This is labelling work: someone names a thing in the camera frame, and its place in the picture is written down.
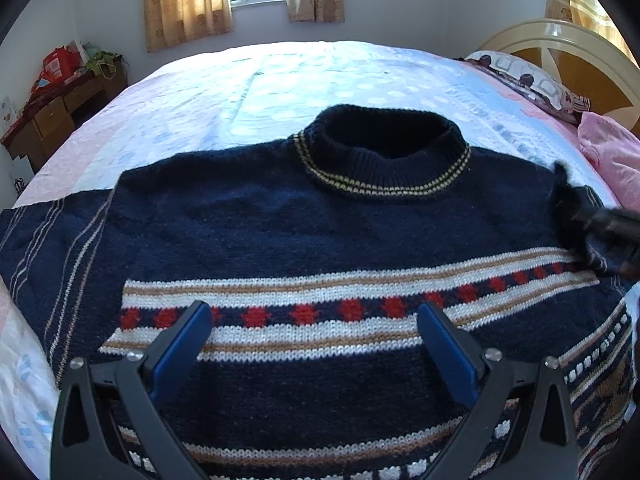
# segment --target drawer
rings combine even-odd
[[[93,79],[89,79],[84,84],[77,86],[71,92],[64,96],[64,102],[66,105],[66,109],[69,113],[76,110],[79,106],[84,104],[91,97],[96,95],[100,90],[102,90],[102,83],[96,77]]]
[[[63,130],[74,130],[74,122],[66,112],[62,97],[56,97],[35,115],[35,121],[40,130],[40,136],[44,139],[50,133],[62,128]]]
[[[42,138],[40,146],[42,147],[42,151],[44,152],[44,156],[47,160],[58,150],[60,146],[62,146],[65,140],[67,140],[73,132],[73,123],[71,123],[71,128],[67,128],[60,124],[57,129]]]

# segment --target wooden desk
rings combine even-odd
[[[23,117],[2,138],[11,157],[27,155],[34,173],[39,171],[76,129],[127,87],[122,58],[114,64],[111,79],[84,74],[44,102],[25,106]]]

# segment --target pillow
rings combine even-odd
[[[562,121],[578,124],[580,114],[590,109],[589,99],[574,94],[539,66],[517,56],[494,50],[478,50],[468,56],[466,62],[498,78]]]
[[[613,119],[587,112],[578,142],[620,205],[640,212],[640,139]]]

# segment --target sweater sleeve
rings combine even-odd
[[[0,275],[59,383],[118,323],[122,287],[152,221],[153,166],[113,190],[80,192],[0,216]]]

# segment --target bed sheet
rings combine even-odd
[[[435,111],[456,122],[471,145],[546,167],[564,160],[573,184],[617,205],[576,148],[575,128],[511,89],[462,62],[346,41],[248,46],[166,65],[76,131],[16,206],[108,189],[121,172],[178,152],[284,138],[340,103]],[[0,330],[0,424],[44,480],[57,393],[42,349],[1,280]]]

